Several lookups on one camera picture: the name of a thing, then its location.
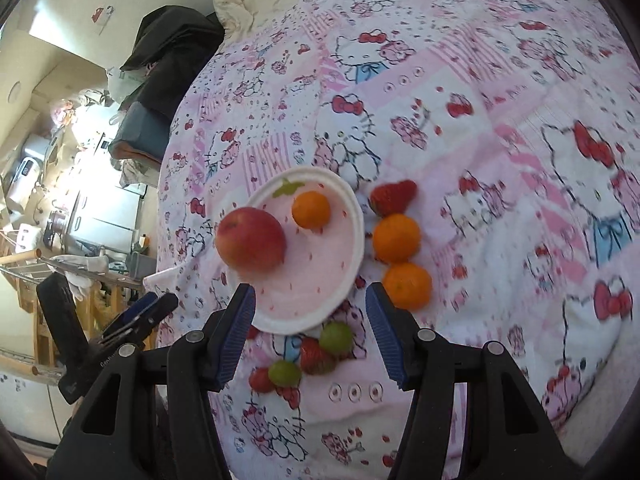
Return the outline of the pink Hello Kitty bedsheet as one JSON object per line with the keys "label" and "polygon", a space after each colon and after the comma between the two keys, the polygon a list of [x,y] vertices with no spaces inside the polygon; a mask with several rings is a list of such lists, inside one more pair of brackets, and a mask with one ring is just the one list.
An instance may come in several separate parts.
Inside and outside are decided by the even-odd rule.
{"label": "pink Hello Kitty bedsheet", "polygon": [[501,341],[588,462],[639,378],[639,70],[598,0],[298,0],[224,40],[160,166],[160,344],[232,296],[224,215],[308,165],[416,182],[416,319]]}

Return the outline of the black bag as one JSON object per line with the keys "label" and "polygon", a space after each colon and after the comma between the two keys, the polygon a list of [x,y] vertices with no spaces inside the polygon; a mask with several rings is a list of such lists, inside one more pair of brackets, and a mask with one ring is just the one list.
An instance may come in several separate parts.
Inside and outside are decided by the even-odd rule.
{"label": "black bag", "polygon": [[145,15],[131,54],[120,68],[149,71],[134,100],[171,120],[195,77],[223,42],[224,28],[216,14],[162,6]]}

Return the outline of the dark red strawberry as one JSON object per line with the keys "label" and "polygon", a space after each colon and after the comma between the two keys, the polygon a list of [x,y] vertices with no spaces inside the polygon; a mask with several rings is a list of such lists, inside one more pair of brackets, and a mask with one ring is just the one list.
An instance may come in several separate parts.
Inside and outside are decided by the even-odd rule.
{"label": "dark red strawberry", "polygon": [[379,217],[403,214],[418,194],[413,180],[402,180],[376,186],[369,195],[369,206]]}

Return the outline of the red cherry tomato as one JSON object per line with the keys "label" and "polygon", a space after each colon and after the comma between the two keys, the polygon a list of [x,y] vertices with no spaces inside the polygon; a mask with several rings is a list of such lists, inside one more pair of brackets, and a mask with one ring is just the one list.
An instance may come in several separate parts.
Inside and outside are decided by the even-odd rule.
{"label": "red cherry tomato", "polygon": [[248,378],[250,388],[257,393],[266,394],[276,390],[276,385],[269,377],[268,367],[256,367]]}
{"label": "red cherry tomato", "polygon": [[255,326],[250,326],[250,329],[248,330],[246,339],[247,340],[254,340],[258,335],[259,335],[259,330]]}

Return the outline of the green plum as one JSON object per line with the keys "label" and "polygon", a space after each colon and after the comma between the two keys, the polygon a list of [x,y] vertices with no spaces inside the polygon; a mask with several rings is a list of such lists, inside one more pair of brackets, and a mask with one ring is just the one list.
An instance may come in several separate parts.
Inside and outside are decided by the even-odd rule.
{"label": "green plum", "polygon": [[302,371],[295,363],[280,360],[270,365],[268,377],[278,388],[293,388],[299,384]]}
{"label": "green plum", "polygon": [[320,347],[332,356],[347,356],[352,351],[352,329],[344,322],[329,322],[322,328]]}

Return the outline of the pink strawberry pattern plate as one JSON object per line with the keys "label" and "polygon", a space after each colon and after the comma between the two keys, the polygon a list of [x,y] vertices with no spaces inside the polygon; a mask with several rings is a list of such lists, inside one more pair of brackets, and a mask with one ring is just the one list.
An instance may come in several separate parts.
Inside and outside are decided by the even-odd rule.
{"label": "pink strawberry pattern plate", "polygon": [[[330,222],[319,232],[300,228],[294,200],[316,191],[329,200]],[[286,239],[284,263],[261,276],[228,270],[229,285],[254,287],[253,325],[262,332],[293,335],[323,323],[347,298],[364,251],[363,214],[347,182],[329,169],[297,166],[266,182],[247,201],[279,220]]]}

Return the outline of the orange mandarin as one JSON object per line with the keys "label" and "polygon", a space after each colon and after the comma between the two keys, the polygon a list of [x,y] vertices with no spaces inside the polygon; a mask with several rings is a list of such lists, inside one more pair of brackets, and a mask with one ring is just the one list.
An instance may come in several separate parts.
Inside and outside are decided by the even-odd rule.
{"label": "orange mandarin", "polygon": [[331,220],[331,205],[325,195],[309,191],[296,197],[292,203],[292,217],[302,229],[319,231]]}
{"label": "orange mandarin", "polygon": [[400,310],[417,311],[426,307],[431,300],[431,274],[412,262],[390,266],[382,284],[390,301]]}
{"label": "orange mandarin", "polygon": [[378,222],[372,245],[375,258],[384,263],[407,262],[420,250],[420,226],[404,214],[391,214]]}

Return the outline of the large red apple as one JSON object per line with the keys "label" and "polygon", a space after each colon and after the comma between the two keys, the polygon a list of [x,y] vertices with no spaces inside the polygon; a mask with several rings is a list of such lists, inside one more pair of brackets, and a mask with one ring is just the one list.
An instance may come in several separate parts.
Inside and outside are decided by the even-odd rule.
{"label": "large red apple", "polygon": [[215,247],[222,261],[239,273],[269,273],[285,258],[286,238],[269,212],[242,207],[219,223]]}

